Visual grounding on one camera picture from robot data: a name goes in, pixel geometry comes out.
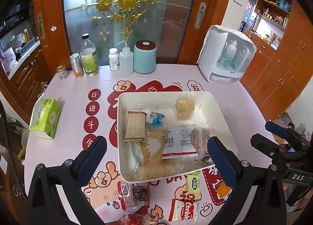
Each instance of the shelf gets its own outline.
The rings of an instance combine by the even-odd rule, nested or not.
[[[280,8],[277,4],[270,3],[270,1],[268,1],[268,0],[262,0],[262,1],[265,2],[265,3],[267,3],[267,4],[269,4],[270,6],[273,6],[273,7],[277,8],[277,9],[280,10],[280,11],[285,12],[285,14],[288,14],[288,15],[290,14],[290,12],[286,11],[286,10],[283,9],[283,8]]]
[[[286,28],[283,28],[280,24],[277,24],[276,22],[274,22],[273,20],[263,16],[262,14],[260,13],[256,13],[258,14],[262,19],[264,19],[265,21],[267,21],[268,23],[270,23],[271,25],[277,27],[279,30],[285,32]]]

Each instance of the glass door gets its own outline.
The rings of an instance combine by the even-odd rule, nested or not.
[[[64,0],[70,51],[79,52],[81,35],[88,32],[96,46],[99,65],[108,65],[109,49],[121,40],[126,40],[131,50],[139,40],[153,41],[158,50],[158,62],[175,64],[193,1]],[[169,29],[176,29],[175,37],[168,37]]]

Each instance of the printed tablecloth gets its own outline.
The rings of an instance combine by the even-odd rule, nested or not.
[[[123,179],[118,171],[116,132],[117,98],[124,92],[209,91],[232,133],[238,158],[248,160],[253,166],[267,167],[270,164],[268,157],[251,147],[250,138],[256,133],[272,140],[273,137],[264,129],[264,118],[240,83],[208,83],[198,67],[192,65],[157,65],[156,71],[151,74],[134,73],[126,79],[120,78],[120,74],[122,72],[112,72],[104,66],[93,77],[76,79],[71,72],[66,80],[61,81],[57,75],[54,76],[44,96],[56,99],[62,112],[53,140],[40,139],[32,133],[29,135],[25,159],[26,192],[38,163],[47,167],[61,165],[66,159],[74,159],[91,145],[96,136],[102,135],[108,142],[107,152],[89,185],[82,191],[105,223],[117,224],[126,213],[125,205],[119,199]],[[201,199],[197,224],[208,224],[222,207],[224,200],[214,191],[220,182],[216,167],[202,170],[201,195],[197,196]],[[69,218],[78,223],[62,187],[57,188]],[[149,190],[149,202],[140,204],[134,212],[149,215],[158,223],[170,223],[168,217],[173,208],[172,199],[194,198],[186,195],[184,176],[152,181]]]

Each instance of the white tray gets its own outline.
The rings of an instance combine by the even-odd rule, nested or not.
[[[192,94],[196,99],[195,112],[190,120],[177,121],[175,118],[175,102],[180,94]],[[231,150],[235,155],[237,154],[237,148],[226,121],[213,95],[209,92],[123,93],[118,97],[117,102],[117,143],[119,169],[122,178],[128,183],[140,183],[161,179],[156,178],[153,180],[138,181],[133,176],[136,164],[132,155],[130,142],[125,142],[123,140],[126,133],[127,112],[129,110],[144,111],[147,113],[147,118],[152,111],[162,113],[165,115],[162,119],[162,123],[170,128],[182,125],[196,125],[198,127],[208,128],[211,131],[211,137],[217,136],[228,150]],[[181,174],[173,176],[179,176],[213,166],[208,165],[201,160],[195,161],[195,157],[182,160],[184,161],[184,171],[182,171]]]

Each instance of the sink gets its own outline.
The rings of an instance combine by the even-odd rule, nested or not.
[[[22,47],[22,49],[20,50],[20,55],[21,55],[21,57],[23,57],[23,56],[25,55],[25,53],[26,53],[27,51],[29,51],[30,48],[31,48],[32,46],[34,46],[35,44],[36,44],[36,39],[35,39],[35,37],[34,37],[34,38],[32,38],[24,47]]]

